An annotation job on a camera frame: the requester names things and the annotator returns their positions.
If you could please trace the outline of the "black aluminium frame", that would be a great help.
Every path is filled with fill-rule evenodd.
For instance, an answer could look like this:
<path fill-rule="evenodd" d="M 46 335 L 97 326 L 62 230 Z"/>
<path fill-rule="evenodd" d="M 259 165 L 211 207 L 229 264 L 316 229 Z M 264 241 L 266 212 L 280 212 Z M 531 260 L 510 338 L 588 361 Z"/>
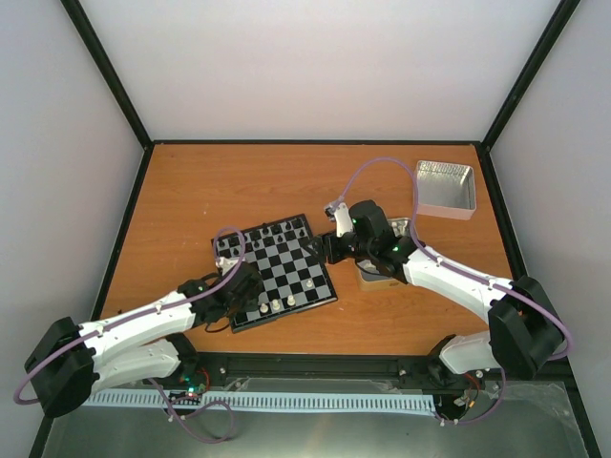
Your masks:
<path fill-rule="evenodd" d="M 160 141 L 153 140 L 146 132 L 146 129 L 137 114 L 137 110 L 133 105 L 129 95 L 124 89 L 120 77 L 116 73 L 108 54 L 104 50 L 98 35 L 95 32 L 85 9 L 78 1 L 63 1 L 61 3 L 64 11 L 70 18 L 75 30 L 80 39 L 85 45 L 87 52 L 95 62 L 97 69 L 104 78 L 106 85 L 115 98 L 120 110 L 125 119 L 128 121 L 132 131 L 136 135 L 137 141 L 143 149 L 143 156 L 137 169 L 136 179 L 129 196 L 127 206 L 125 208 L 122 221 L 116 236 L 116 241 L 111 252 L 109 263 L 107 265 L 102 284 L 97 294 L 95 305 L 92 311 L 94 318 L 99 317 L 102 312 L 103 305 L 106 301 L 111 281 L 116 271 L 116 265 L 123 247 L 127 232 L 131 223 L 132 215 L 136 208 L 140 189 L 144 182 L 147 168 L 151 157 L 154 155 L 154 148 L 161 144 L 169 144 L 169 139 Z M 509 262 L 512 273 L 524 274 L 526 267 L 524 259 L 520 252 L 516 233 L 514 231 L 511 218 L 507 211 L 504 197 L 498 183 L 495 167 L 491 160 L 491 151 L 499 139 L 500 134 L 507 126 L 509 120 L 514 114 L 519 102 L 527 93 L 529 86 L 535 79 L 543 62 L 549 52 L 557 43 L 564 28 L 569 23 L 573 14 L 579 6 L 578 1 L 560 1 L 551 15 L 548 23 L 545 26 L 540 38 L 529 55 L 524 67 L 520 71 L 512 89 L 508 92 L 501 108 L 495 116 L 494 122 L 490 129 L 481 141 L 476 140 L 365 140 L 365 139 L 245 139 L 242 143 L 245 145 L 473 145 L 475 146 L 480 169 L 483 172 L 483 178 L 486 183 L 486 188 L 489 197 L 492 200 L 493 211 L 495 214 L 496 223 L 502 238 L 505 254 Z"/>

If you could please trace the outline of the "black and silver chessboard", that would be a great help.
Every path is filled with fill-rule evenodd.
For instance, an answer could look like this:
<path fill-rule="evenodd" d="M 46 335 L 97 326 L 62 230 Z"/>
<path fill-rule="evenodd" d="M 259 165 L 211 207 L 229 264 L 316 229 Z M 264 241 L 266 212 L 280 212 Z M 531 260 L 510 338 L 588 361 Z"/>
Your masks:
<path fill-rule="evenodd" d="M 264 248 L 262 251 L 245 252 L 245 260 L 254 264 L 262 276 L 263 293 L 259 302 L 260 305 L 263 303 L 268 305 L 268 312 L 262 314 L 259 307 L 254 312 L 234 316 L 231 321 L 231 329 L 234 333 L 338 300 L 327 268 L 303 249 L 303 245 L 312 237 L 311 231 L 308 239 L 302 239 L 298 244 L 294 241 L 292 250 L 288 250 L 287 245 L 282 243 Z M 306 287 L 307 280 L 313 280 L 312 288 Z M 286 302 L 289 295 L 293 295 L 296 300 L 296 304 L 292 307 Z M 271 309 L 273 300 L 281 303 L 280 311 L 275 312 Z"/>

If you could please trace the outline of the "gold metal tin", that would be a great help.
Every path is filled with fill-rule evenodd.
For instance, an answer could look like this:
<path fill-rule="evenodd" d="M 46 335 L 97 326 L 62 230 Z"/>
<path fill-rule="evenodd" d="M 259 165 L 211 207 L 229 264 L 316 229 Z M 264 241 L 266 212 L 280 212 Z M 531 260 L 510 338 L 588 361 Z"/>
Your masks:
<path fill-rule="evenodd" d="M 409 218 L 388 219 L 394 235 L 398 238 L 407 236 L 410 231 L 411 220 Z M 356 279 L 359 288 L 364 292 L 381 291 L 401 285 L 394 278 L 381 275 L 369 260 L 356 263 Z"/>

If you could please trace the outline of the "green lit circuit board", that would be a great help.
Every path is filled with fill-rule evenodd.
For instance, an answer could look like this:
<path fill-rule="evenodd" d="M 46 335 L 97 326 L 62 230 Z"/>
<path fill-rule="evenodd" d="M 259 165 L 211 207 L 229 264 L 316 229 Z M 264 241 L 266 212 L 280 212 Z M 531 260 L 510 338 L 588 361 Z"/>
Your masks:
<path fill-rule="evenodd" d="M 186 395 L 190 398 L 199 397 L 210 389 L 210 376 L 206 369 L 197 369 L 192 375 L 183 376 L 180 381 L 185 385 Z"/>

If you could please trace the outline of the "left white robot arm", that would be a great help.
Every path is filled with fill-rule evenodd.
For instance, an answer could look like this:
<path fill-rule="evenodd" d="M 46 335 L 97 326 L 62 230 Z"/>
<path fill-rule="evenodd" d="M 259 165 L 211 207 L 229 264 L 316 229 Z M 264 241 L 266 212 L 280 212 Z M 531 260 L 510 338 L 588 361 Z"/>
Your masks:
<path fill-rule="evenodd" d="M 188 384 L 199 361 L 186 331 L 256 306 L 262 293 L 253 264 L 229 262 L 122 315 L 82 324 L 60 319 L 25 362 L 36 401 L 46 417 L 58 418 L 106 388 L 148 378 Z"/>

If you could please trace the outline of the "black chess piece set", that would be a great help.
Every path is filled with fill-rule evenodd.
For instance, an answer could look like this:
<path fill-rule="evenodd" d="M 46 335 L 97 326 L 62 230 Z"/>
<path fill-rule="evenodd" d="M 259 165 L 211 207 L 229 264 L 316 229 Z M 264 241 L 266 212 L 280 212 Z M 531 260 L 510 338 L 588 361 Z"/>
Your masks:
<path fill-rule="evenodd" d="M 262 251 L 264 248 L 278 244 L 286 244 L 288 250 L 292 250 L 294 241 L 297 244 L 302 239 L 310 237 L 310 229 L 303 214 L 262 223 L 247 229 L 242 229 L 245 239 L 245 252 Z M 235 233 L 219 236 L 213 240 L 216 252 L 225 257 L 238 256 L 240 245 L 239 237 Z"/>

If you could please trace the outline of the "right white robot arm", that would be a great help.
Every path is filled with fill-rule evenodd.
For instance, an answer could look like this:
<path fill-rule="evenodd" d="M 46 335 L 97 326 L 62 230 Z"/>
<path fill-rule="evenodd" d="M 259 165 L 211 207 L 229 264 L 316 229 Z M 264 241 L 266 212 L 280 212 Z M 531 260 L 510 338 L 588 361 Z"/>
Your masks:
<path fill-rule="evenodd" d="M 502 369 L 532 380 L 569 343 L 568 332 L 535 279 L 516 281 L 483 274 L 421 242 L 412 221 L 404 229 L 372 200 L 326 208 L 334 230 L 304 242 L 308 254 L 335 264 L 369 262 L 381 276 L 432 291 L 475 314 L 487 330 L 450 336 L 432 352 L 433 377 Z"/>

